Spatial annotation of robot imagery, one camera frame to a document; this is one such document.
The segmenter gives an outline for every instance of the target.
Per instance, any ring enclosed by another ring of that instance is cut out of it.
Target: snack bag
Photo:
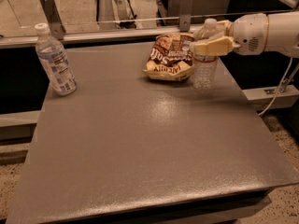
[[[151,79],[182,81],[189,78],[193,72],[189,45],[193,41],[191,34],[157,36],[143,72]]]

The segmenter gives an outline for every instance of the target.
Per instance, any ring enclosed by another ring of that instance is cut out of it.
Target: table
[[[152,45],[68,50],[78,89],[49,88],[8,224],[211,223],[299,182],[223,63],[204,95],[146,78]]]

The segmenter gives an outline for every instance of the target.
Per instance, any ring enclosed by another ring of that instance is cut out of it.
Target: white bottle cap
[[[217,24],[216,19],[206,19],[205,20],[205,27],[206,28],[215,28]]]
[[[39,23],[35,26],[38,35],[50,34],[50,28],[46,23]]]

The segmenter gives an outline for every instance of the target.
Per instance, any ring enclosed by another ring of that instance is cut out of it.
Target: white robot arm
[[[191,44],[196,55],[221,56],[234,51],[258,55],[276,51],[299,58],[299,12],[245,15],[235,22],[220,21],[218,35]]]

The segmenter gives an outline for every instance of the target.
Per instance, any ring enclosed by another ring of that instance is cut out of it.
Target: clear plastic bottle
[[[38,34],[36,53],[50,80],[50,85],[59,95],[74,92],[77,83],[67,59],[64,45],[50,34],[46,23],[35,26]]]
[[[209,39],[218,33],[217,21],[215,19],[206,19],[204,27],[194,32],[194,39]],[[193,86],[201,91],[209,91],[212,88],[217,67],[217,56],[199,56],[193,55],[194,72],[192,75]]]

